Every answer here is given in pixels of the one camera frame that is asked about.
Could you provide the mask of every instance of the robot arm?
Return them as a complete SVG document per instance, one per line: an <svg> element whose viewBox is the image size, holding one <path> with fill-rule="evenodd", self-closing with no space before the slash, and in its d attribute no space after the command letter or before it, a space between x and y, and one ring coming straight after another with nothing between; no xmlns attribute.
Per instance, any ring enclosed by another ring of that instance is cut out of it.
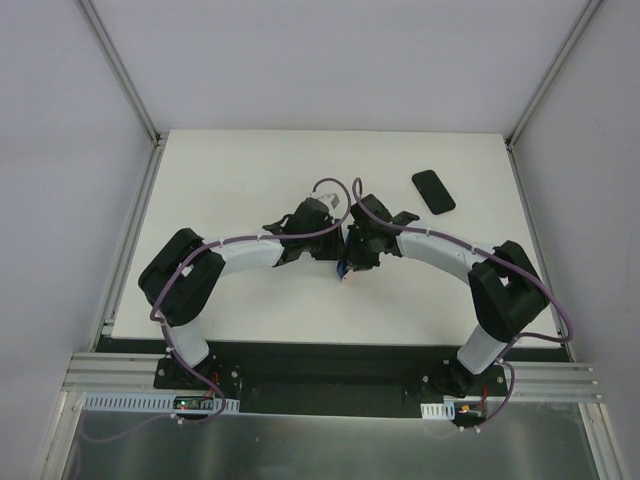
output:
<svg viewBox="0 0 640 480"><path fill-rule="evenodd" d="M362 203L376 217L398 226L420 226L408 212L392 217L373 195ZM369 270L380 265L381 253L413 258L444 270L471 288L478 326L455 358L431 372L429 384L441 394L457 397L480 381L482 374L516 336L546 308L549 301L530 281L496 262L484 259L442 238L400 231L373 221L359 205L351 208L346 245L341 229L313 238L299 238L335 224L336 195L305 199L292 215L266 225L258 234L236 237L215 249L203 249L180 273L161 302L159 312L167 323L174 346L190 367L199 365L209 348L202 335L198 315L218 279L248 268L278 267L297 260L308 251L316 260L339 260L338 272ZM178 231L154 258L138 284L154 305L182 263L209 242L191 229ZM537 277L520 245L507 241L500 246L478 245Z"/></svg>
<svg viewBox="0 0 640 480"><path fill-rule="evenodd" d="M190 228L174 234L138 279L138 286L152 305L190 254L204 245L221 243L202 251L184 268L159 309L177 352L190 367L209 353L198 316L218 279L250 268L279 267L297 260L304 251L316 260L338 260L344 245L340 228L319 237L286 238L331 227L336 222L333 208L337 205L335 194L312 195L293 214L265 225L257 233L235 237L228 244L221 239L203 239Z"/></svg>
<svg viewBox="0 0 640 480"><path fill-rule="evenodd" d="M406 227L428 225L408 212L392 217L373 195L362 202L385 222ZM373 221L359 205L351 209L354 224L338 273L368 270L379 266L380 253L413 258L443 270L471 288L478 326L447 365L429 375L429 384L440 393L464 397L481 375L511 342L549 304L547 297L531 282L497 263L442 238L400 231ZM477 244L479 248L538 277L520 245L507 241L500 246Z"/></svg>

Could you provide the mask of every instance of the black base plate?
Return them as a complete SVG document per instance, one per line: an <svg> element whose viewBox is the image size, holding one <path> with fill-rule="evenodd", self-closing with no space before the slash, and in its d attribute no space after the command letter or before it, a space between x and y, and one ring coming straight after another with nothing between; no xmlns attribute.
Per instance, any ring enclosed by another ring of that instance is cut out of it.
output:
<svg viewBox="0 0 640 480"><path fill-rule="evenodd" d="M437 347L216 342L197 370L239 399L241 412L420 418L421 403L442 402L428 375L452 353ZM503 368L491 367L469 395L480 397L483 386L490 396L504 396ZM158 362L154 387L208 389L171 357Z"/></svg>

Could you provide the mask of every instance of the metal frame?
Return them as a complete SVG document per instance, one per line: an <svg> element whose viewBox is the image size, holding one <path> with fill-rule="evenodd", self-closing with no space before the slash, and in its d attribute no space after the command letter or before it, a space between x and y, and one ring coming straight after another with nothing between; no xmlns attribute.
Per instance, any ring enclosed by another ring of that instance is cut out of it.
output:
<svg viewBox="0 0 640 480"><path fill-rule="evenodd" d="M153 387L163 355L76 353L62 385L63 392L175 393ZM518 402L604 402L593 367L574 362L511 362L516 371L513 393Z"/></svg>
<svg viewBox="0 0 640 480"><path fill-rule="evenodd" d="M535 218L531 213L526 189L512 154L513 147L529 125L604 1L586 1L506 142L534 248L540 260L541 274L546 282L549 282L549 275L540 251ZM74 2L95 36L116 81L153 145L153 152L138 190L128 228L118 253L113 278L102 301L100 325L93 344L95 348L101 335L110 334L113 317L124 286L125 274L131 262L167 136L158 132L92 0L74 0ZM561 327L557 318L556 324ZM67 458L72 453L73 435L87 392L138 392L147 395L187 393L153 389L152 382L159 358L160 355L145 354L75 354L71 359L69 371L62 386L56 414L45 439L45 447L38 458L35 478L59 479L63 475ZM620 461L619 449L612 435L606 405L603 403L603 395L590 365L581 363L512 363L517 376L513 401L578 403L600 478L607 480L629 478Z"/></svg>
<svg viewBox="0 0 640 480"><path fill-rule="evenodd" d="M157 143L160 138L160 133L156 129L147 108L144 106L142 98L136 90L136 87L129 76L129 72L127 72L127 69L124 66L122 57L120 57L113 40L111 40L111 36L104 26L104 22L100 18L96 7L93 5L91 0L74 1L86 20L89 30L91 30L91 33L95 36L98 46L100 47L100 50L102 50L104 58L111 68L113 76L122 89L122 93L129 102L129 105L131 105L131 108L140 121L142 128L144 128L144 131L149 136L149 140L153 143Z"/></svg>
<svg viewBox="0 0 640 480"><path fill-rule="evenodd" d="M547 71L544 72L540 83L536 87L535 91L524 111L518 118L516 122L516 126L514 127L512 133L507 138L507 146L509 149L513 148L513 146L518 142L524 129L527 128L529 122L533 118L533 115L538 110L538 107L546 97L551 85L555 82L558 74L562 70L562 68L567 63L569 56L573 52L574 48L582 38L587 27L591 24L595 14L598 12L600 7L604 4L606 0L587 0L584 7L580 11L578 18L576 18L575 22L571 26L569 33L564 38L562 45L560 45L560 49L558 53L551 60L551 64L547 68Z"/></svg>
<svg viewBox="0 0 640 480"><path fill-rule="evenodd" d="M133 209L129 215L127 229L120 248L118 249L111 282L109 283L104 299L101 302L102 306L100 308L98 326L94 332L93 343L91 345L92 351L95 349L102 334L111 333L110 330L105 330L105 326L110 326L110 328L113 329L114 318L116 311L118 310L120 298L122 297L126 274L129 271L131 260L133 259L133 251L135 250L138 237L140 236L142 222L147 212L147 206L149 205L149 200L151 198L151 191L153 190L153 184L155 182L158 169L160 168L160 161L162 160L166 141L167 135L161 135L157 145L151 152L149 161L147 162L147 167L142 177L142 183L138 188Z"/></svg>

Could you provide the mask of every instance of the black bracket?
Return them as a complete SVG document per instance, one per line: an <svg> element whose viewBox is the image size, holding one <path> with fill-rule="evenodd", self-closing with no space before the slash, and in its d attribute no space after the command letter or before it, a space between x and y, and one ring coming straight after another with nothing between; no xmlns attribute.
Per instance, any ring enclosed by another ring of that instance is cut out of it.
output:
<svg viewBox="0 0 640 480"><path fill-rule="evenodd" d="M171 237L138 279L149 304L156 302L180 263L202 245L202 237L190 228L178 230ZM180 274L160 306L170 326L185 325L202 311L224 266L224 259L211 250L203 251L190 262L191 271Z"/></svg>
<svg viewBox="0 0 640 480"><path fill-rule="evenodd" d="M517 243L507 241L494 251L497 257L539 278ZM502 278L508 279L506 285ZM478 323L503 343L509 343L549 305L549 299L533 283L490 259L473 266L469 286Z"/></svg>
<svg viewBox="0 0 640 480"><path fill-rule="evenodd" d="M335 220L329 215L329 208L320 200L309 197L298 205L293 214L285 215L280 221L262 228L274 235L297 235L318 232L334 223ZM319 237L281 240L280 243L284 251L276 267L298 260L303 252L309 252L315 260L338 260L344 250L341 228Z"/></svg>
<svg viewBox="0 0 640 480"><path fill-rule="evenodd" d="M220 387L225 397L239 398L242 390L242 368L239 362L221 360L216 355L212 355L200 362L194 370ZM209 390L209 386L206 383L184 370L171 356L158 361L153 379L153 388L161 390Z"/></svg>
<svg viewBox="0 0 640 480"><path fill-rule="evenodd" d="M420 220L417 215L405 211L393 217L383 203L372 194L362 198L362 203L376 217L394 225L406 226ZM348 227L349 237L343 258L338 265L339 272L344 274L348 270L361 271L379 267L381 253L402 256L396 242L399 230L380 225L364 213L358 204L351 207L351 215L354 222Z"/></svg>

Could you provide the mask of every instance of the reflective metal surface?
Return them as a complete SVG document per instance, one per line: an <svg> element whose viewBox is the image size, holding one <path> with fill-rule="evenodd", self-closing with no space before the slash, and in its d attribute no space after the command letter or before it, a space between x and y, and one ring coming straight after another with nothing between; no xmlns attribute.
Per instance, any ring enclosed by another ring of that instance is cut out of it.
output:
<svg viewBox="0 0 640 480"><path fill-rule="evenodd" d="M85 412L107 437L148 414ZM512 404L480 434L449 422L227 415L205 425L162 418L103 445L80 443L65 478L597 479L577 405Z"/></svg>

